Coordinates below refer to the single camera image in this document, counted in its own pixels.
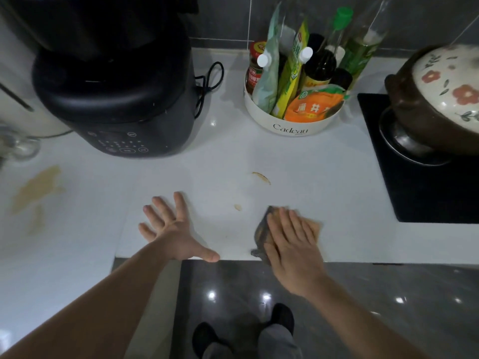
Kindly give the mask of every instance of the hand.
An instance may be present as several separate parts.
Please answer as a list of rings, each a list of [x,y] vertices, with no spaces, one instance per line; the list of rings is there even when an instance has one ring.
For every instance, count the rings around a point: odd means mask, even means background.
[[[160,197],[153,197],[151,201],[158,209],[161,217],[151,205],[145,205],[143,212],[156,232],[153,232],[145,223],[140,223],[138,229],[141,235],[149,242],[160,241],[165,253],[170,259],[189,259],[199,257],[207,262],[218,262],[219,254],[203,247],[190,233],[188,207],[180,192],[173,194],[176,205],[176,217],[170,207]]]
[[[307,223],[285,208],[279,209],[279,216],[283,229],[271,214],[267,217],[274,244],[265,243],[264,248],[274,275],[285,289],[307,297],[326,277],[323,258]]]

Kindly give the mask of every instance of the jar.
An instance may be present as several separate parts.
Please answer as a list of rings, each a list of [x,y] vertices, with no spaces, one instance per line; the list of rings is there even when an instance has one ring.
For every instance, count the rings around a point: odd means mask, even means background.
[[[266,41],[252,42],[249,46],[249,68],[248,79],[246,81],[246,90],[249,94],[253,93],[254,86],[261,78],[263,68],[261,68],[256,61],[258,56],[263,54],[265,46]]]

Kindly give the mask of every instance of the black cooktop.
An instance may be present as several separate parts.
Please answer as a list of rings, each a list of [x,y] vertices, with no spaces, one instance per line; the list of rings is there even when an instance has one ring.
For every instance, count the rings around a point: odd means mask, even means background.
[[[385,94],[358,94],[396,217],[409,223],[479,223],[479,157],[455,157],[446,165],[421,166],[397,155],[379,132],[390,106]]]

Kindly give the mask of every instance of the flower pattern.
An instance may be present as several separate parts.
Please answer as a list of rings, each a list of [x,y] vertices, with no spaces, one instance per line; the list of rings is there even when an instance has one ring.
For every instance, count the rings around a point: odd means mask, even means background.
[[[424,74],[421,79],[424,83],[431,83],[435,80],[438,80],[440,77],[441,72],[438,72],[436,70],[430,70],[426,74]]]
[[[479,103],[479,90],[475,90],[469,84],[463,84],[456,88],[452,91],[452,95],[456,97],[461,106]]]

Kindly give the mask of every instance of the ceramic pot lid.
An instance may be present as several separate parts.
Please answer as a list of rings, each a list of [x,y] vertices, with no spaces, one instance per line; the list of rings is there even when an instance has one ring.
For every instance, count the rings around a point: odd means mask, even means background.
[[[435,49],[417,60],[412,77],[422,96],[438,112],[479,133],[479,46]]]

